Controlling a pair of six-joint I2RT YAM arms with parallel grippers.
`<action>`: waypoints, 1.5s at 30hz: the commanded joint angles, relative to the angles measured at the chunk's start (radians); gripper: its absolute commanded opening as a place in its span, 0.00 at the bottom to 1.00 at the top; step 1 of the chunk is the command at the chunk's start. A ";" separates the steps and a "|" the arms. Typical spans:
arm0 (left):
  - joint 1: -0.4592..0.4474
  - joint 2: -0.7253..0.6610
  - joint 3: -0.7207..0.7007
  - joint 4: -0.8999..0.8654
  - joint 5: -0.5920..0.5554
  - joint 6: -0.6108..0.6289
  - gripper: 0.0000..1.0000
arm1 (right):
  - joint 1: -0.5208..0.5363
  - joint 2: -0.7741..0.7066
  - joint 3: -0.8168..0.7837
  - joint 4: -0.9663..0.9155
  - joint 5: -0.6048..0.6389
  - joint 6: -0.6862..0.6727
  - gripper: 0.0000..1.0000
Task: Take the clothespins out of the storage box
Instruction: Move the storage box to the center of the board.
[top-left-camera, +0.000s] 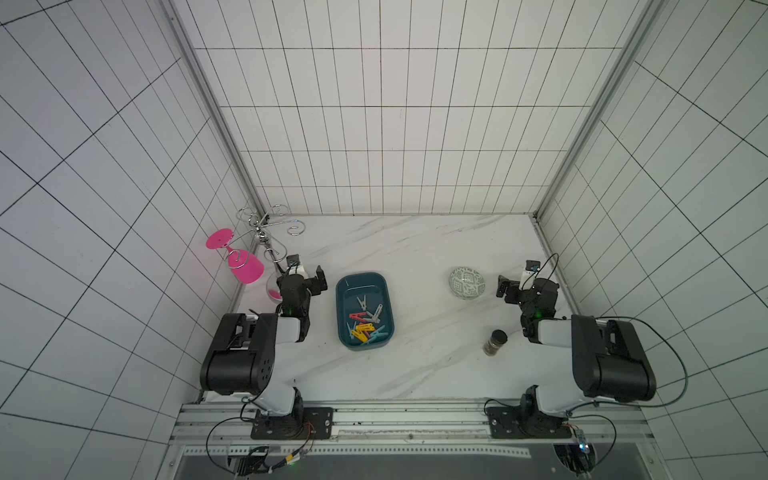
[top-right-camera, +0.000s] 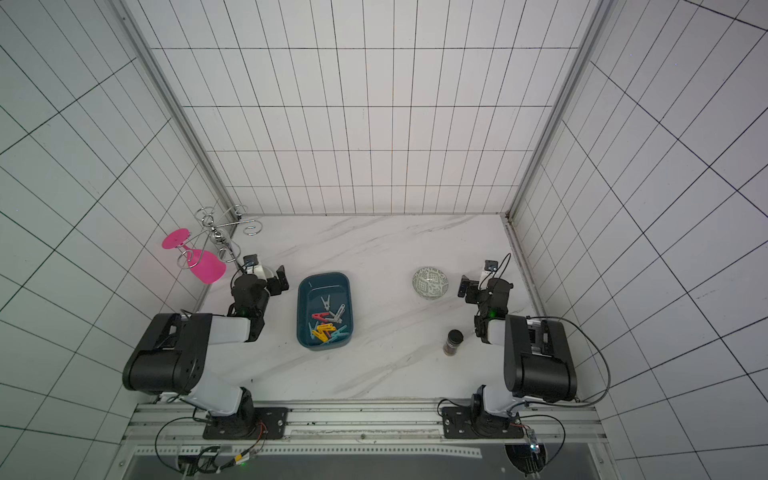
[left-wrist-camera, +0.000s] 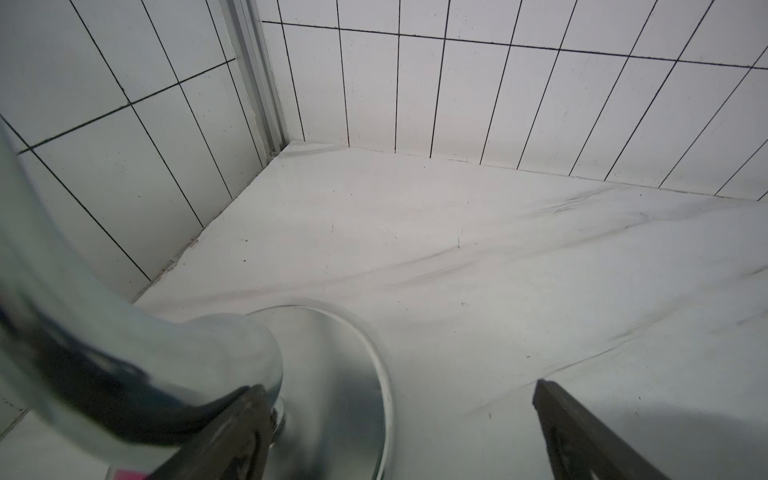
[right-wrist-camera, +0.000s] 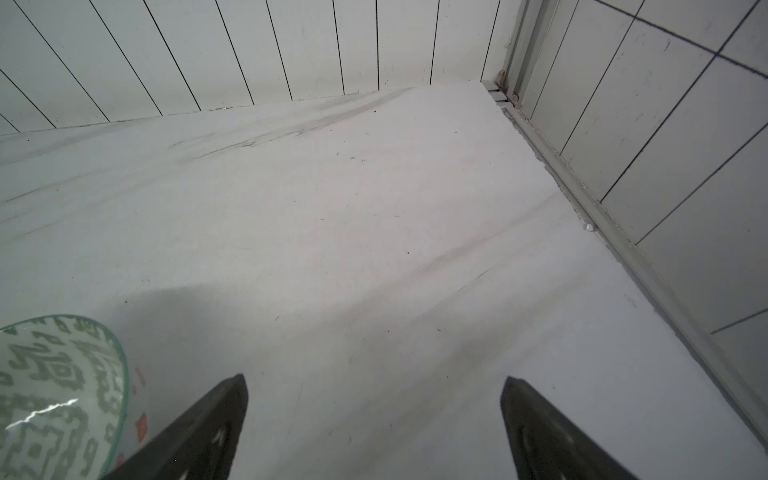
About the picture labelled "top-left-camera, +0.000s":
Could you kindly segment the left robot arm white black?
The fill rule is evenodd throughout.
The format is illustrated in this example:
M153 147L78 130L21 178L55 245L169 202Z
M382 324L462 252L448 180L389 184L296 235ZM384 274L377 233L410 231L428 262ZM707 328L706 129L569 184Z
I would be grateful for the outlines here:
M311 321L311 298L328 289L321 267L307 277L298 267L278 279L282 298L273 313L227 313L202 363L203 390L223 397L247 394L245 406L256 408L250 420L258 429L283 438L299 436L307 428L301 393L272 380L276 346L306 339Z

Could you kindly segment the teal plastic storage box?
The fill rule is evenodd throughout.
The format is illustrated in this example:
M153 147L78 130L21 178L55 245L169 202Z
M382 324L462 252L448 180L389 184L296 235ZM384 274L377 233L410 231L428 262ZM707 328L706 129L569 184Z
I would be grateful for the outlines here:
M352 351L385 346L395 333L388 285L376 272L351 274L336 284L340 342Z

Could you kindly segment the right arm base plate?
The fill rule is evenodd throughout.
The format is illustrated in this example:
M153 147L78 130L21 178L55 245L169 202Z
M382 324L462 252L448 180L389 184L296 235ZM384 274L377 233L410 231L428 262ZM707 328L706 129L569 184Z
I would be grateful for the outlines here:
M493 439L560 440L570 439L571 430L560 417L534 411L524 414L516 406L487 406L484 408Z

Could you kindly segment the red clothespin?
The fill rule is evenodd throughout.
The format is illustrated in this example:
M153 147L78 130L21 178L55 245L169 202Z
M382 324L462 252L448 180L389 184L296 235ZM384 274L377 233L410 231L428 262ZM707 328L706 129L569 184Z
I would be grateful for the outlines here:
M363 322L363 323L370 323L371 322L371 319L369 317L367 317L365 312L362 312L362 313L351 313L349 315L349 318L352 319L352 320L358 321L358 322Z

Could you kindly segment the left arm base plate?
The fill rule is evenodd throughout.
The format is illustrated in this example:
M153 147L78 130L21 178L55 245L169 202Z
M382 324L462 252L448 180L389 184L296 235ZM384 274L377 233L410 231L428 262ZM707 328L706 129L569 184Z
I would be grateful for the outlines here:
M253 423L252 440L326 440L331 437L335 410L302 407L286 416L260 415Z

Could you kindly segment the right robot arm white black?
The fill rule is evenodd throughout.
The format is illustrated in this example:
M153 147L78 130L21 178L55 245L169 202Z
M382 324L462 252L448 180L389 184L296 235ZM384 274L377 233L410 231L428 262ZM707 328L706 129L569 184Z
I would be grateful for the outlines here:
M657 383L634 326L614 318L573 314L556 318L559 284L532 275L498 277L496 296L521 310L523 336L531 343L570 351L569 370L550 383L529 387L510 408L509 435L566 438L568 415L601 402L649 401Z

